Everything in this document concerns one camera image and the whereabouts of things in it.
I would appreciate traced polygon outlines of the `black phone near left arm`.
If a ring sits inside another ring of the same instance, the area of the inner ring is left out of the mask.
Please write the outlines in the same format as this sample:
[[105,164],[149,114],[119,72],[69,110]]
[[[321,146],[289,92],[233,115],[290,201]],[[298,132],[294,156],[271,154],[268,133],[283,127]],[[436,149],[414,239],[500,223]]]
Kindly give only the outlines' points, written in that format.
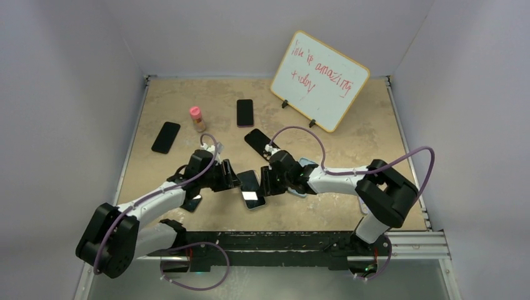
[[194,198],[185,199],[183,204],[180,205],[180,208],[186,210],[187,212],[193,213],[199,206],[202,199],[203,197],[201,195],[197,195]]

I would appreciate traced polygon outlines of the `light blue phone case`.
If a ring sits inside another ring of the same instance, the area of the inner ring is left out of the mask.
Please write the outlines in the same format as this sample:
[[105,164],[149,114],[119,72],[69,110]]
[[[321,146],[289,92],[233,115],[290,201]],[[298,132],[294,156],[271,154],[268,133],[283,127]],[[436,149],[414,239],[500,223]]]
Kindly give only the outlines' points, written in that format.
[[[299,160],[298,160],[298,163],[304,167],[304,166],[307,166],[307,165],[310,165],[310,164],[316,164],[316,162],[306,158],[306,157],[301,157]],[[307,197],[307,194],[301,194],[301,193],[298,193],[296,190],[294,189],[291,189],[290,187],[287,189],[287,192],[289,194],[292,194],[294,196],[297,196],[299,198],[306,198]]]

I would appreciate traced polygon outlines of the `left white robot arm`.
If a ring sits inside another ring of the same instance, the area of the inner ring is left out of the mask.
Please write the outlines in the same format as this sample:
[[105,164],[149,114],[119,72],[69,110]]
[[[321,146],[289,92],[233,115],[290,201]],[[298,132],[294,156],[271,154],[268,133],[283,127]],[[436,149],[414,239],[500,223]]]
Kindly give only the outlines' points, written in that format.
[[120,206],[98,206],[76,247],[75,255],[90,264],[95,273],[109,278],[120,276],[147,250],[140,248],[148,236],[144,227],[176,208],[193,213],[201,202],[202,189],[217,193],[241,185],[228,159],[213,150],[198,149],[184,172],[174,175],[152,192]]

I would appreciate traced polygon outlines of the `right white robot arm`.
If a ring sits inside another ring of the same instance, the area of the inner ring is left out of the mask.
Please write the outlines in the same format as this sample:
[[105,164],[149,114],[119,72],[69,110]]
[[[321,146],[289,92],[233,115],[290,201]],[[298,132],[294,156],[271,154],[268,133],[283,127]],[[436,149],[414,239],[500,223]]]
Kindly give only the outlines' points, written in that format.
[[303,166],[292,155],[266,146],[269,164],[261,169],[260,196],[275,196],[288,189],[299,194],[338,193],[357,196],[369,213],[362,218],[351,237],[352,249],[366,254],[391,228],[401,228],[419,196],[419,189],[383,160],[368,166],[324,169],[318,164]]

